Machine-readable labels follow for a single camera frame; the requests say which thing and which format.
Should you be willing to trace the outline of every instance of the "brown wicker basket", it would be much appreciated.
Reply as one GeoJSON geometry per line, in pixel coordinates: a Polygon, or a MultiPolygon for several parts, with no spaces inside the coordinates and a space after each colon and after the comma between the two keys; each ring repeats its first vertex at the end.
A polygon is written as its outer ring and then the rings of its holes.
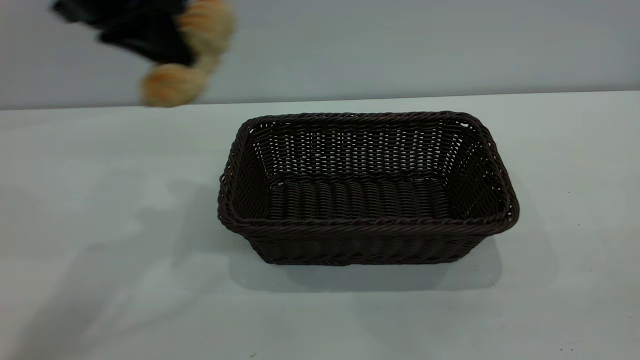
{"type": "Polygon", "coordinates": [[[489,130],[450,111],[249,120],[218,202],[281,265],[449,263],[520,212],[489,130]]]}

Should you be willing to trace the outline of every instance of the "table surface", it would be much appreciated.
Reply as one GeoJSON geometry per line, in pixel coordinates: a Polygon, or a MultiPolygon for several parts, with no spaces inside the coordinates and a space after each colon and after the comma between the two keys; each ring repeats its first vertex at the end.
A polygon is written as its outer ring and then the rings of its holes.
{"type": "Polygon", "coordinates": [[[0,112],[0,359],[637,359],[640,92],[0,112]],[[217,220],[239,126],[469,112],[520,200],[424,266],[271,266],[217,220]]]}

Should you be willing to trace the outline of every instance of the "white backdrop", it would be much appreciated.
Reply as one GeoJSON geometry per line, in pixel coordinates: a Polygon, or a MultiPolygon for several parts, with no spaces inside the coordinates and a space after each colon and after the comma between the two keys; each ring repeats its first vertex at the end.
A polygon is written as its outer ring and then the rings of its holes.
{"type": "MultiPolygon", "coordinates": [[[[201,102],[640,89],[638,0],[231,0],[201,102]]],[[[0,0],[0,109],[136,104],[146,61],[0,0]]]]}

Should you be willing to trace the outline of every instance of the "blurred object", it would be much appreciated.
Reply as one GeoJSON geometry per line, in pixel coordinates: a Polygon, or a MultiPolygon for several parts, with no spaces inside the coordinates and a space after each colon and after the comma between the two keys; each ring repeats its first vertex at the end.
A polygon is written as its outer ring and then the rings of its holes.
{"type": "Polygon", "coordinates": [[[193,54],[173,19],[186,5],[186,0],[58,0],[52,9],[68,22],[100,30],[105,44],[156,63],[191,66],[193,54]]]}
{"type": "Polygon", "coordinates": [[[179,63],[159,65],[142,82],[147,106],[172,108],[196,100],[227,51],[235,27],[231,7],[222,0],[196,0],[176,23],[195,55],[191,67],[179,63]]]}
{"type": "Polygon", "coordinates": [[[143,102],[164,108],[205,91],[234,29],[222,0],[59,0],[52,10],[100,30],[102,43],[155,62],[141,85],[143,102]]]}

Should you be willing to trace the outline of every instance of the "rectangular basket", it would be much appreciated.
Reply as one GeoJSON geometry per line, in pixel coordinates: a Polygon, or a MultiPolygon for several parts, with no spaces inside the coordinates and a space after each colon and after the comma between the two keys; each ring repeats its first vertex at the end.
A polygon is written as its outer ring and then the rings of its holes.
{"type": "Polygon", "coordinates": [[[489,130],[450,111],[249,120],[218,203],[280,265],[450,263],[520,212],[489,130]]]}

